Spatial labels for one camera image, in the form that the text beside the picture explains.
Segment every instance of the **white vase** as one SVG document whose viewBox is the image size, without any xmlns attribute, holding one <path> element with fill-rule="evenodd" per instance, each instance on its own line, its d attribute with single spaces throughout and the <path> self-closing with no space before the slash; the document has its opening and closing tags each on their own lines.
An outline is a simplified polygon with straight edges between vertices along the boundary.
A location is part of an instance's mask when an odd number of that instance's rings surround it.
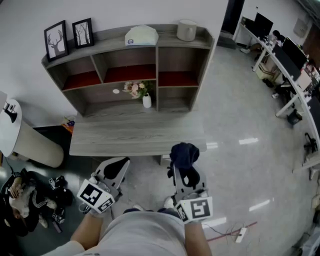
<svg viewBox="0 0 320 256">
<path fill-rule="evenodd" d="M 143 106 L 146 108 L 146 109 L 149 109 L 151 108 L 151 97 L 149 95 L 149 93 L 146 93 L 143 98 L 142 98 L 142 102 L 143 102 Z"/>
</svg>

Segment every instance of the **glossy floor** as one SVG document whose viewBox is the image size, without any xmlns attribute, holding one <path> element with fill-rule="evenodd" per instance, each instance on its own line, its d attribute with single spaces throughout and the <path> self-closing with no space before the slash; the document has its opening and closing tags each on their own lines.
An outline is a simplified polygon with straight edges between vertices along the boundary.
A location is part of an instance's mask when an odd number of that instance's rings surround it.
<svg viewBox="0 0 320 256">
<path fill-rule="evenodd" d="M 222 233 L 256 224 L 240 244 L 231 237 L 210 241 L 212 254 L 284 255 L 308 229 L 313 217 L 311 200 L 317 191 L 317 177 L 309 181 L 307 171 L 292 173 L 304 159 L 308 126 L 303 120 L 292 129 L 285 118 L 275 117 L 281 102 L 271 97 L 272 90 L 252 72 L 252 55 L 218 47 L 213 60 L 197 102 L 208 146 L 197 164 L 206 173 L 213 197 L 215 221 L 208 224 Z M 60 169 L 10 163 L 15 171 L 26 166 L 28 171 L 47 178 L 64 175 L 76 194 L 99 161 L 69 156 Z M 4 181 L 6 173 L 0 179 Z M 157 210 L 175 191 L 166 167 L 159 166 L 154 157 L 131 157 L 121 188 L 123 197 L 113 207 L 115 216 L 136 203 Z M 38 225 L 33 233 L 19 238 L 25 255 L 42 255 L 67 242 L 82 217 L 75 202 L 66 209 L 62 233 L 58 234 L 51 223 L 48 229 Z M 208 239 L 219 236 L 204 227 Z"/>
</svg>

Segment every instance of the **tree artwork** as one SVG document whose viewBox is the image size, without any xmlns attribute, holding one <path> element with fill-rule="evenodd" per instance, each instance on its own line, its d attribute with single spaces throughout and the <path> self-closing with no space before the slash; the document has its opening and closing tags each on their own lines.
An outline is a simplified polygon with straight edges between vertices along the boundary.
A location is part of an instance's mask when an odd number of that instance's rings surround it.
<svg viewBox="0 0 320 256">
<path fill-rule="evenodd" d="M 76 41 L 79 46 L 90 44 L 88 22 L 75 25 Z"/>
<path fill-rule="evenodd" d="M 58 48 L 58 44 L 63 40 L 64 36 L 61 30 L 58 30 L 58 34 L 59 34 L 59 40 L 55 39 L 55 42 L 54 40 L 51 42 L 51 34 L 49 34 L 47 37 L 48 45 L 51 46 L 51 48 L 53 48 L 55 56 L 59 56 L 60 54 L 64 53 L 64 51 L 60 51 Z"/>
</svg>

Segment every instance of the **white desk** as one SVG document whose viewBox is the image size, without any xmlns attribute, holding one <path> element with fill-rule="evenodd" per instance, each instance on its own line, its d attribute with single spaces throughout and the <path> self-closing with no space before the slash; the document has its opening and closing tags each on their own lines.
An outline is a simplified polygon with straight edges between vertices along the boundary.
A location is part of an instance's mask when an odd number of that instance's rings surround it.
<svg viewBox="0 0 320 256">
<path fill-rule="evenodd" d="M 17 113 L 12 123 L 10 117 L 0 112 L 0 151 L 5 157 L 16 152 L 26 158 L 50 167 L 58 167 L 64 159 L 64 151 L 58 144 L 52 142 L 31 128 L 22 120 L 20 104 L 14 99 L 7 102 L 14 105 Z"/>
<path fill-rule="evenodd" d="M 281 64 L 281 62 L 278 60 L 278 58 L 272 52 L 272 48 L 267 46 L 263 41 L 260 40 L 260 38 L 256 37 L 249 29 L 246 28 L 246 26 L 241 24 L 240 25 L 240 29 L 246 31 L 251 36 L 251 38 L 254 38 L 255 40 L 258 41 L 259 44 L 261 44 L 263 46 L 262 54 L 260 55 L 259 59 L 257 60 L 257 62 L 254 65 L 252 70 L 255 72 L 257 70 L 257 68 L 259 67 L 259 64 L 261 63 L 262 59 L 266 55 L 266 53 L 269 53 L 270 58 L 272 58 L 273 62 L 277 65 L 277 67 L 284 74 L 284 76 L 289 80 L 289 82 L 291 83 L 292 87 L 294 88 L 294 90 L 296 92 L 296 95 L 282 109 L 280 109 L 275 114 L 275 116 L 276 117 L 281 116 L 299 98 L 300 101 L 301 101 L 301 106 L 302 106 L 302 109 L 304 111 L 305 117 L 308 120 L 310 129 L 311 129 L 311 132 L 312 132 L 312 136 L 313 136 L 313 138 L 315 138 L 318 150 L 320 150 L 319 133 L 318 133 L 314 118 L 310 113 L 309 106 L 308 106 L 308 104 L 306 102 L 306 98 L 305 98 L 304 92 L 301 90 L 299 85 L 293 80 L 293 77 L 289 75 L 288 71 L 285 69 L 285 67 Z M 318 164 L 320 164 L 320 152 L 319 151 L 317 151 L 314 154 L 310 155 L 310 157 L 308 158 L 307 162 L 303 163 L 301 165 L 301 167 L 295 168 L 292 171 L 293 172 L 302 171 L 302 170 L 308 169 L 308 168 L 313 167 L 313 166 L 318 165 Z"/>
</svg>

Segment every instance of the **flowers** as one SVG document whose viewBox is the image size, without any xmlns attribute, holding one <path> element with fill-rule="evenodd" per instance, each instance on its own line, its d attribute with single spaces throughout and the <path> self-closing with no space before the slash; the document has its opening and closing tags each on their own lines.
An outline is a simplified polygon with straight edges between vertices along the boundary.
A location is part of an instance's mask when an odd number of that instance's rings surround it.
<svg viewBox="0 0 320 256">
<path fill-rule="evenodd" d="M 129 93 L 132 99 L 142 99 L 151 90 L 151 81 L 125 82 L 123 92 Z"/>
</svg>

